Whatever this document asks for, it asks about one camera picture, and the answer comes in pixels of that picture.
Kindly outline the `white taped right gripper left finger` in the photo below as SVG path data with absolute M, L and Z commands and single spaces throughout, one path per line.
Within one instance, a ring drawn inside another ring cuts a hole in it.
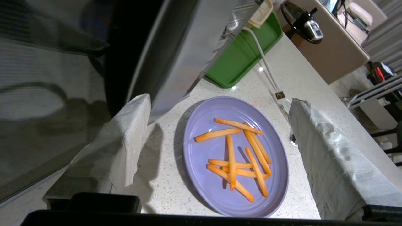
M 73 195 L 82 192 L 129 195 L 150 111 L 149 94 L 129 101 L 46 192 L 43 201 L 47 208 L 64 209 Z

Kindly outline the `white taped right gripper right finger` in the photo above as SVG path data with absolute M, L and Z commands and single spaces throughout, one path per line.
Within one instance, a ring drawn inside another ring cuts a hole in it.
M 401 190 L 316 107 L 294 98 L 289 122 L 323 220 L 401 221 Z

